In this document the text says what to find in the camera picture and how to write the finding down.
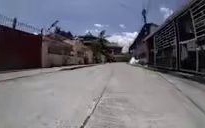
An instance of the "fence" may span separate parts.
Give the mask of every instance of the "fence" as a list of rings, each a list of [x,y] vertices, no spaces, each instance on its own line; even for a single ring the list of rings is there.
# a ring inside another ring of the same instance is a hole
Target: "fence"
[[[9,18],[2,14],[0,14],[0,25],[17,29],[20,31],[28,32],[35,35],[42,33],[42,29],[36,28],[26,23],[19,22],[17,18]]]

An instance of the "concrete wall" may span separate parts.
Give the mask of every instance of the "concrete wall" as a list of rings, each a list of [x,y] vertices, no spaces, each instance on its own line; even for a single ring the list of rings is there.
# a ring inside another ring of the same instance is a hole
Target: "concrete wall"
[[[0,71],[40,68],[40,35],[0,25]]]

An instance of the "curb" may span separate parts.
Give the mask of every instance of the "curb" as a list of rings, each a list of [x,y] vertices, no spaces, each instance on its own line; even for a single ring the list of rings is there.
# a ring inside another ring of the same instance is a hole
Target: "curb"
[[[144,68],[144,69],[148,69],[148,70],[152,70],[152,71],[156,71],[156,72],[161,72],[161,73],[165,73],[165,74],[172,75],[172,76],[175,76],[175,77],[180,77],[180,78],[183,78],[183,79],[189,79],[189,80],[201,83],[201,84],[205,84],[205,77],[202,77],[202,76],[196,76],[196,75],[193,75],[193,74],[182,73],[182,72],[177,72],[177,71],[174,72],[174,71],[168,71],[168,70],[163,70],[163,69],[157,69],[157,68],[153,68],[153,67],[145,67],[145,66],[142,66],[142,65],[131,65],[131,66],[141,67],[141,68]]]
[[[83,65],[83,66],[76,66],[76,67],[64,67],[59,70],[53,70],[53,71],[48,71],[48,72],[39,72],[36,74],[31,74],[31,75],[24,75],[24,76],[19,76],[19,77],[14,77],[14,78],[8,78],[8,79],[3,79],[0,80],[0,82],[6,82],[6,81],[11,81],[11,80],[16,80],[16,79],[21,79],[25,77],[33,77],[33,76],[38,76],[38,75],[43,75],[43,74],[49,74],[49,73],[54,73],[54,72],[59,72],[59,71],[70,71],[70,70],[75,70],[75,69],[80,69],[80,68],[86,68],[86,67],[92,67],[92,66],[97,66],[98,64],[91,64],[91,65]]]

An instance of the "building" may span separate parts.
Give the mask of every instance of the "building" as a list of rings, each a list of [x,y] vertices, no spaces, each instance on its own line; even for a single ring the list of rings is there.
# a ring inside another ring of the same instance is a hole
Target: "building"
[[[139,59],[142,63],[147,63],[148,58],[148,48],[147,44],[143,42],[143,39],[150,33],[154,32],[158,28],[158,25],[154,23],[145,24],[140,30],[135,41],[129,48],[129,54],[136,59]]]
[[[205,75],[205,0],[192,0],[144,39],[149,64]]]
[[[43,38],[43,67],[93,63],[92,54],[91,49],[78,39],[69,39],[53,33]]]

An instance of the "concrete road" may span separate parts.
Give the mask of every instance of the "concrete road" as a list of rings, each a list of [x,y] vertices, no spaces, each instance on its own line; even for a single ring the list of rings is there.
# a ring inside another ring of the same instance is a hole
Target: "concrete road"
[[[205,113],[163,76],[124,63],[0,82],[0,128],[81,126],[205,128]]]

